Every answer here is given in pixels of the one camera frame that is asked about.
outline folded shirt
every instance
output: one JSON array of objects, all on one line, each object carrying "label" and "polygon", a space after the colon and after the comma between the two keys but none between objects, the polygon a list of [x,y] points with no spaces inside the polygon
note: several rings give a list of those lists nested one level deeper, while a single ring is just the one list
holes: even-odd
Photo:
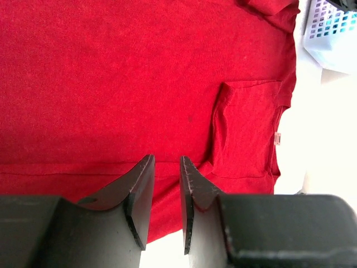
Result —
[{"label": "folded shirt", "polygon": [[0,193],[75,202],[156,157],[149,242],[181,228],[179,157],[273,193],[298,2],[0,3]]}]

